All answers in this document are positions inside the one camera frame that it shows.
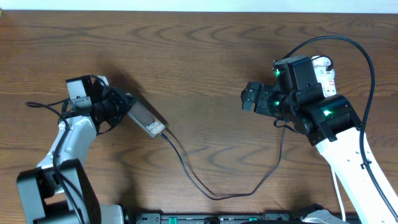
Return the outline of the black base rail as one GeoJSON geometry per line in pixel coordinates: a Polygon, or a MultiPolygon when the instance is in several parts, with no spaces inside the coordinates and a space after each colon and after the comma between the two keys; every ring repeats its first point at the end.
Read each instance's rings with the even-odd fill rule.
{"type": "Polygon", "coordinates": [[[333,215],[293,217],[289,213],[264,214],[161,214],[137,213],[126,215],[128,224],[239,224],[239,223],[361,223],[359,218],[350,216],[343,222],[333,215]]]}

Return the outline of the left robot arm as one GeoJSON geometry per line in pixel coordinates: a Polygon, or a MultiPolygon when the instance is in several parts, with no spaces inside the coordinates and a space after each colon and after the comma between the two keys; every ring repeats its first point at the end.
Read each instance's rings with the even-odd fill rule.
{"type": "Polygon", "coordinates": [[[57,111],[58,134],[36,168],[21,172],[17,189],[27,223],[127,223],[120,205],[102,205],[84,171],[103,122],[115,128],[136,99],[104,76],[66,81],[69,97],[57,111]]]}

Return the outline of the white USB charger adapter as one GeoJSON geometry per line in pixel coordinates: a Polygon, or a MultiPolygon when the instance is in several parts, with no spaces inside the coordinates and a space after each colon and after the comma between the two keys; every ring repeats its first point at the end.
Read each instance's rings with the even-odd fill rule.
{"type": "Polygon", "coordinates": [[[333,79],[335,71],[333,69],[333,61],[325,55],[316,55],[311,58],[315,75],[318,78],[333,79]]]}

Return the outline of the white power strip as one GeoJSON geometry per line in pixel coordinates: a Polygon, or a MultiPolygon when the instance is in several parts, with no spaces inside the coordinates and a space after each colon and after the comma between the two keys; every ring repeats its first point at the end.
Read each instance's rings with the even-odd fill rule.
{"type": "Polygon", "coordinates": [[[314,65],[313,68],[317,81],[322,84],[324,97],[336,95],[335,71],[333,69],[328,71],[327,66],[323,65],[314,65]]]}

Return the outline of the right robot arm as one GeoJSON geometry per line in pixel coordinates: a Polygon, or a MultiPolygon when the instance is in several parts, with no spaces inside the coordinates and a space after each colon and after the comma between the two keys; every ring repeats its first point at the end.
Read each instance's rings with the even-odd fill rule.
{"type": "Polygon", "coordinates": [[[327,56],[298,55],[274,62],[276,83],[249,82],[243,110],[290,121],[329,163],[362,223],[397,223],[397,194],[369,147],[364,122],[335,88],[327,56]]]}

